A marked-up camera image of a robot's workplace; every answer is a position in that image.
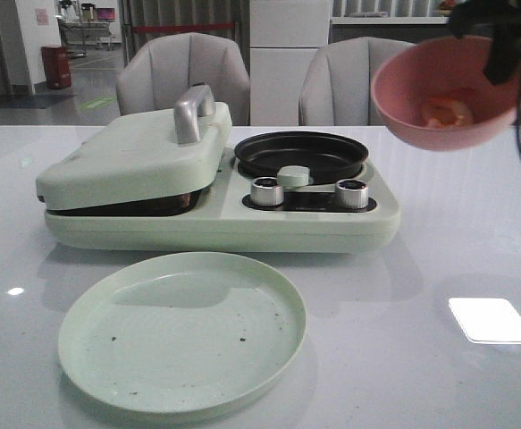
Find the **plate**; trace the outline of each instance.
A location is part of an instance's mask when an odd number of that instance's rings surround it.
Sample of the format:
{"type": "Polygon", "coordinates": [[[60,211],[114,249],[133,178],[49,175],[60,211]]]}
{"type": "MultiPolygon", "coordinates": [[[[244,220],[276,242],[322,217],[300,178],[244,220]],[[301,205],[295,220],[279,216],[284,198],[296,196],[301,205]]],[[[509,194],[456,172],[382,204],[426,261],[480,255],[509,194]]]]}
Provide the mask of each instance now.
{"type": "Polygon", "coordinates": [[[128,266],[85,292],[58,351],[80,389],[112,406],[188,421],[267,391],[298,354],[296,287],[248,257],[191,252],[128,266]]]}

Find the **black nonstick pan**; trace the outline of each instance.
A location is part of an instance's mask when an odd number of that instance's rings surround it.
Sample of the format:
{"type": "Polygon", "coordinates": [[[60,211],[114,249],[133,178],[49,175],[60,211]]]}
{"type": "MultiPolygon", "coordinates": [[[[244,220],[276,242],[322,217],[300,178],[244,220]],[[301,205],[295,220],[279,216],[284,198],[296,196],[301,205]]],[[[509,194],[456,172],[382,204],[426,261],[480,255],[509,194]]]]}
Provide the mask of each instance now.
{"type": "Polygon", "coordinates": [[[334,183],[356,176],[367,148],[347,137],[315,131],[280,131],[242,140],[234,148],[239,167],[254,177],[275,177],[286,165],[310,169],[313,184],[334,183]]]}

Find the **silver knob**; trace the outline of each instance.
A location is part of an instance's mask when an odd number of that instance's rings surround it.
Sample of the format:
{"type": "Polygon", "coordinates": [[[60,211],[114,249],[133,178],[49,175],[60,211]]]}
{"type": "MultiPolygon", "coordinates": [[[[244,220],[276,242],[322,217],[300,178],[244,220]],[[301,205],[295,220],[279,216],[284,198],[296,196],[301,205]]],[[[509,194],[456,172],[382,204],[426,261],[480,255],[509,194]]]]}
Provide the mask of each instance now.
{"type": "Polygon", "coordinates": [[[250,200],[257,206],[279,206],[284,202],[284,188],[275,177],[258,177],[250,186],[250,200]]]}
{"type": "Polygon", "coordinates": [[[335,204],[345,208],[366,208],[369,203],[369,188],[362,181],[344,179],[337,181],[334,193],[335,204]]]}

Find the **timer knob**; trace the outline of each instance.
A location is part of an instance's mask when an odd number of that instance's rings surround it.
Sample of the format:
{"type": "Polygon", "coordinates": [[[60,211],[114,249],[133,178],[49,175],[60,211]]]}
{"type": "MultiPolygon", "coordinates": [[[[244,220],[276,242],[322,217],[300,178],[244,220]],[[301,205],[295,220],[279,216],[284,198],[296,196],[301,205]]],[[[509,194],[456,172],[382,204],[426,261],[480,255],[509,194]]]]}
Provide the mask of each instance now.
{"type": "Polygon", "coordinates": [[[303,165],[286,165],[278,171],[278,183],[286,188],[301,188],[310,183],[310,169],[303,165]]]}
{"type": "Polygon", "coordinates": [[[344,208],[366,208],[369,203],[369,188],[362,181],[355,179],[337,181],[334,202],[344,208]]]}
{"type": "Polygon", "coordinates": [[[279,206],[284,202],[284,188],[275,177],[258,177],[250,186],[250,200],[257,206],[279,206]]]}

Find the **chair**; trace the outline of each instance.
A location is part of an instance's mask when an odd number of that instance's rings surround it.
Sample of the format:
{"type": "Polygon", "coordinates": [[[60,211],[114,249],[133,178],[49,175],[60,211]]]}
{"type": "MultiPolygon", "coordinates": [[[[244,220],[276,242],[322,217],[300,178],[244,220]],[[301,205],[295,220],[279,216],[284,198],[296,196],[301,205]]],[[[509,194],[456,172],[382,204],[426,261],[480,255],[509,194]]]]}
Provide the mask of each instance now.
{"type": "Polygon", "coordinates": [[[412,43],[353,38],[321,47],[310,63],[299,96],[299,124],[382,125],[370,96],[379,66],[412,43]]]}
{"type": "Polygon", "coordinates": [[[234,125],[247,125],[250,78],[228,38],[184,33],[147,42],[117,78],[121,115],[168,109],[192,85],[206,83],[234,125]]]}

